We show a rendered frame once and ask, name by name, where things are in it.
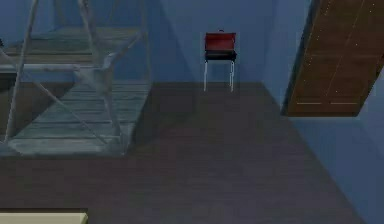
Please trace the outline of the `red chair with white legs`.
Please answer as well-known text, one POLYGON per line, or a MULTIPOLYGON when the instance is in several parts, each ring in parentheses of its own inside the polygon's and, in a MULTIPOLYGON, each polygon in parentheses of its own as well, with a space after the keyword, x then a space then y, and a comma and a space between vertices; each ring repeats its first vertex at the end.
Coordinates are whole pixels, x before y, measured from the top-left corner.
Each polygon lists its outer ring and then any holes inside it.
POLYGON ((230 61, 229 86, 234 91, 235 62, 237 52, 235 50, 236 33, 225 32, 219 29, 217 32, 207 32, 204 38, 204 81, 203 90, 208 89, 208 62, 230 61))

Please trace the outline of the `grey metal shelving rack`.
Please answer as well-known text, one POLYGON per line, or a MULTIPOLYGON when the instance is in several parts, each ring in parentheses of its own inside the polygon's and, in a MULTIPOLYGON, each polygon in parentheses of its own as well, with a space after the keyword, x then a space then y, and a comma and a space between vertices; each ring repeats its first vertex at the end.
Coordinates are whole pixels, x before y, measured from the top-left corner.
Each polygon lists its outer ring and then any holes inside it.
POLYGON ((151 87, 144 0, 28 0, 0 41, 0 156, 123 155, 151 87))

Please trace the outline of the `brown wooden door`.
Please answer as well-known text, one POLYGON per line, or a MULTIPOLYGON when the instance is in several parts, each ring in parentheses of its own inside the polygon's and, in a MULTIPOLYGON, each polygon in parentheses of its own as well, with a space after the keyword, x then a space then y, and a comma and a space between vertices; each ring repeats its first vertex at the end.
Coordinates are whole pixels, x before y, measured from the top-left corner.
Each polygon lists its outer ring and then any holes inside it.
POLYGON ((311 0, 282 114, 355 117, 383 67, 384 0, 311 0))

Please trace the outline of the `cream flat slab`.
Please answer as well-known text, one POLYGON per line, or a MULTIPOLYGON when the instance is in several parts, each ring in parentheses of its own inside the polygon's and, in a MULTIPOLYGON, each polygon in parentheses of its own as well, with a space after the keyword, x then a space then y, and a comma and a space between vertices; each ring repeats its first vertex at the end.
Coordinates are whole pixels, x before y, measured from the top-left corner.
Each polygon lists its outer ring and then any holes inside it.
POLYGON ((88 224, 85 213, 0 213, 0 224, 88 224))

